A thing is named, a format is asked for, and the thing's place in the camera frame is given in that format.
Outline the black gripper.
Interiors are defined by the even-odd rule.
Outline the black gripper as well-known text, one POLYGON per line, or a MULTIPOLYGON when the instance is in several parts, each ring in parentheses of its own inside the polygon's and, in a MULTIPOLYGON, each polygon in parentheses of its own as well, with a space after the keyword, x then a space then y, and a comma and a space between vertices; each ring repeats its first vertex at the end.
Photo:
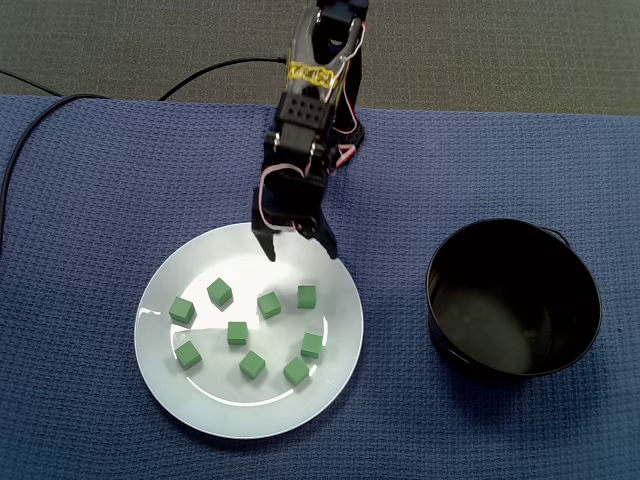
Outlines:
POLYGON ((317 241, 330 259, 338 258, 337 241, 323 212, 328 183, 325 167, 264 167, 254 189, 251 228, 270 262, 276 260, 274 234, 297 230, 317 241))

